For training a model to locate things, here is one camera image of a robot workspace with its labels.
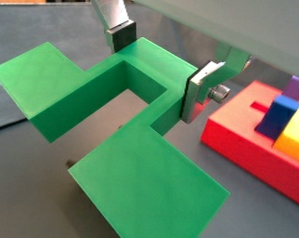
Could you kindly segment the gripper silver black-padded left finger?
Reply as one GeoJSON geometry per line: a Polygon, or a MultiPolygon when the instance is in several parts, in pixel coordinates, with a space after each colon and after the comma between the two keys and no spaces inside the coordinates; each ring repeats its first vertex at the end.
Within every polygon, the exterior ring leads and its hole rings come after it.
{"type": "Polygon", "coordinates": [[[124,0],[90,0],[100,18],[107,44],[113,53],[136,41],[136,22],[131,20],[124,0]]]}

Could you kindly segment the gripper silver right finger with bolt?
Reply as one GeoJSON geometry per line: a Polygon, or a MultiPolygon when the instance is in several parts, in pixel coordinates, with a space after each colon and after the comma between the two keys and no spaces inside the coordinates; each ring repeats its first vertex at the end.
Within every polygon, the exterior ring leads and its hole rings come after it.
{"type": "Polygon", "coordinates": [[[223,103],[231,89],[221,83],[241,73],[251,55],[237,48],[228,50],[225,61],[208,61],[188,77],[184,89],[181,119],[191,123],[201,113],[207,103],[223,103]]]}

